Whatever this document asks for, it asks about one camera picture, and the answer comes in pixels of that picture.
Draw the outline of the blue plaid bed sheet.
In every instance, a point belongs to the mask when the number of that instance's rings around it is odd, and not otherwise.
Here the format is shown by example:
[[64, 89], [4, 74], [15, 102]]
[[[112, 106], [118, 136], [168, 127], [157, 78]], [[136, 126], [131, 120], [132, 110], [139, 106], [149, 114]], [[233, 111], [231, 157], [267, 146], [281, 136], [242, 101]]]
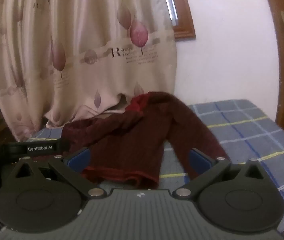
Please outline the blue plaid bed sheet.
[[[218, 101], [188, 107], [216, 137], [226, 152], [225, 158], [234, 164], [243, 164], [250, 159], [258, 160], [284, 199], [283, 129], [248, 100]], [[62, 129], [44, 128], [33, 134], [31, 140], [60, 139]], [[165, 142], [157, 188], [173, 190], [191, 179], [171, 144]], [[114, 185], [130, 185], [109, 180], [99, 184], [107, 189]], [[278, 230], [284, 232], [284, 216]]]

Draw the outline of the beige leaf print curtain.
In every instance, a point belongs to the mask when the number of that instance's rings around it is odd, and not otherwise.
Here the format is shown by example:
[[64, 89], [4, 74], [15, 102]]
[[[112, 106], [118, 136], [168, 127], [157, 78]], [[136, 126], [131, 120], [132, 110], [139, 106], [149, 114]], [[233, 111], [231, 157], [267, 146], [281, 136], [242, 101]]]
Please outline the beige leaf print curtain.
[[17, 141], [173, 93], [166, 0], [0, 0], [0, 109]]

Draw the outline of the brown wooden window frame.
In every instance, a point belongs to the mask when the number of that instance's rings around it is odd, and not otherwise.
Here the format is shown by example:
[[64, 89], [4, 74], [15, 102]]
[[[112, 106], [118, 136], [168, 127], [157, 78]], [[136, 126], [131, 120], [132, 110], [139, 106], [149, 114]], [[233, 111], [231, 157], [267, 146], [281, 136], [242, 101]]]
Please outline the brown wooden window frame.
[[176, 40], [196, 38], [188, 0], [166, 0]]

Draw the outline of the dark red knitted sweater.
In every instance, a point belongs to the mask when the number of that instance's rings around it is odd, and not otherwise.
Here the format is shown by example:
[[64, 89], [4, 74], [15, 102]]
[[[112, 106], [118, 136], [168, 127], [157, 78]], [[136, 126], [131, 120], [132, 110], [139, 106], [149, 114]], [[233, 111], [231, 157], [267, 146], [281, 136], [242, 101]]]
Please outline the dark red knitted sweater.
[[90, 162], [82, 172], [86, 179], [128, 183], [139, 189], [157, 188], [165, 142], [192, 179], [198, 176], [189, 161], [192, 149], [211, 158], [226, 157], [199, 117], [181, 100], [163, 92], [133, 98], [121, 114], [66, 124], [61, 137], [70, 144], [70, 152], [89, 148]]

